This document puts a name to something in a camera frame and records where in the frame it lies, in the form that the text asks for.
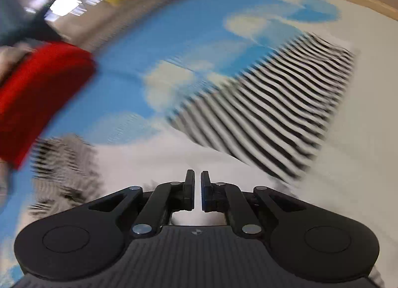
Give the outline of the black white striped garment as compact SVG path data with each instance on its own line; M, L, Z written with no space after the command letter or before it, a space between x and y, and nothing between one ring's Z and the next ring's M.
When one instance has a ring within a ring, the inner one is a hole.
M194 143L291 183L317 157L354 67L353 51L303 33L186 96L167 120Z

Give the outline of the blue white patterned bedsheet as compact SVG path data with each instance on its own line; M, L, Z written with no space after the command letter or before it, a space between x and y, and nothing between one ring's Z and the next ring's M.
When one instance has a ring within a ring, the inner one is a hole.
M344 44L353 80L308 174L302 199L357 219L381 243L377 267L397 286L397 21L345 0L176 0L97 56L98 72L43 136L95 147L103 192L152 187L187 169L244 189L258 168L197 146L167 124L182 100L221 85L301 33Z

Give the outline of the red knit garment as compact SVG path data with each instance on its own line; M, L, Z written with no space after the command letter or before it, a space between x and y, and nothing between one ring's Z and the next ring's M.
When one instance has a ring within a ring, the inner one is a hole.
M1 160L14 169L52 117L95 74L92 54L65 42L47 43L1 83Z

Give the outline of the small striped cloth piece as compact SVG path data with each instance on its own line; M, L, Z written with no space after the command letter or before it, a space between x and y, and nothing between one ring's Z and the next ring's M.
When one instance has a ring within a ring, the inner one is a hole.
M39 138L31 152L35 202L28 211L42 219L99 198L102 181L96 150L76 134Z

